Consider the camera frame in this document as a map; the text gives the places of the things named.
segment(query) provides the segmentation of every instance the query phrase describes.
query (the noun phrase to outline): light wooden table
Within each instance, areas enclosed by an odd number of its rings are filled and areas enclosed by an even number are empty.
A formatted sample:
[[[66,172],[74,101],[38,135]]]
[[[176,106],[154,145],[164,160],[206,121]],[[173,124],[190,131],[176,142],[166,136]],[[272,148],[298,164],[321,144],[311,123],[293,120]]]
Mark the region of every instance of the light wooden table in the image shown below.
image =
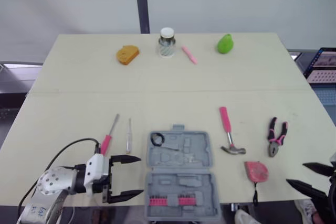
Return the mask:
[[[158,35],[60,35],[0,150],[0,205],[17,205],[51,158],[66,144],[83,137],[103,140],[120,113],[109,154],[125,153],[128,118],[132,117],[133,152],[143,159],[113,167],[113,192],[143,189],[146,144],[153,130],[184,124],[186,130],[209,133],[219,199],[252,200],[254,186],[244,161],[261,161],[269,169],[258,185],[259,201],[305,198],[286,178],[300,179],[327,191],[329,181],[303,167],[328,164],[336,150],[335,127],[273,33],[233,34],[234,49],[216,52],[222,34],[178,34],[177,53],[162,59],[155,53]],[[123,45],[140,54],[128,65],[115,58]],[[180,50],[187,46],[198,59],[192,64]],[[218,108],[226,106],[236,146],[246,155],[229,155]],[[288,121],[285,144],[267,155],[270,119]],[[92,155],[92,143],[65,151],[55,165],[75,165]],[[101,195],[95,195],[98,204]],[[142,205],[144,194],[117,205]],[[66,206],[95,205],[85,194],[69,196]]]

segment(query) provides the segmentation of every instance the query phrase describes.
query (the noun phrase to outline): white wall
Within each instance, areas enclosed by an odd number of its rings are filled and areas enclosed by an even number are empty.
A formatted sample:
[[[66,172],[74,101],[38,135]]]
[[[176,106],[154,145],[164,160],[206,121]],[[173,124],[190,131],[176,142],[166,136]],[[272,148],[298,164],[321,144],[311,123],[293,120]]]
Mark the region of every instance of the white wall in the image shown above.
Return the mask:
[[[0,61],[43,62],[69,33],[140,33],[137,0],[0,0]]]
[[[275,31],[286,48],[336,46],[336,0],[148,0],[150,30]]]

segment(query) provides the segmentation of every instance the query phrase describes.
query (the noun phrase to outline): small screwdriver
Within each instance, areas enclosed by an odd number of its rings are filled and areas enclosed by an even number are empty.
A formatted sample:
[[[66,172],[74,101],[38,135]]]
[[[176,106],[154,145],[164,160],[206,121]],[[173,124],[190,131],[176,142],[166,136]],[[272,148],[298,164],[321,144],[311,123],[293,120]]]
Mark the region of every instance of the small screwdriver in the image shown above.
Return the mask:
[[[130,154],[132,151],[132,126],[131,119],[128,119],[128,127],[127,127],[127,139],[126,139],[126,153]]]
[[[110,141],[112,140],[112,132],[114,130],[114,127],[117,124],[118,119],[119,119],[119,114],[117,114],[116,117],[114,118],[114,122],[113,122],[112,128],[110,130],[110,134],[106,135],[105,138],[104,138],[104,141],[101,143],[100,153],[103,154],[103,155],[105,155],[105,153],[107,152],[107,149],[109,148]]]

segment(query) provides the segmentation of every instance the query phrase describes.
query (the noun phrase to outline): gray toolbox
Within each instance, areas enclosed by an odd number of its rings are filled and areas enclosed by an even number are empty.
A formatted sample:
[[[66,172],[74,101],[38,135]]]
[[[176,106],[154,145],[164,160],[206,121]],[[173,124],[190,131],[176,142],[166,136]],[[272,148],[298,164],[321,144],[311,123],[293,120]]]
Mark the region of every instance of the gray toolbox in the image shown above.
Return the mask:
[[[150,221],[214,221],[221,216],[209,136],[204,131],[149,135],[145,215]]]

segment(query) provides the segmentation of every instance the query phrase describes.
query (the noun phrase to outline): orange sponge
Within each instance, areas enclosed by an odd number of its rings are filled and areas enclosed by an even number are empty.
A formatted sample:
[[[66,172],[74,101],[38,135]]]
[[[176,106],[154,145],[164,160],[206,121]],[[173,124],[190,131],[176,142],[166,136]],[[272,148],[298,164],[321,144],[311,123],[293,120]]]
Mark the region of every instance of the orange sponge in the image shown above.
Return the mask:
[[[127,45],[123,46],[117,52],[117,59],[121,64],[128,65],[138,54],[138,47],[133,45]]]

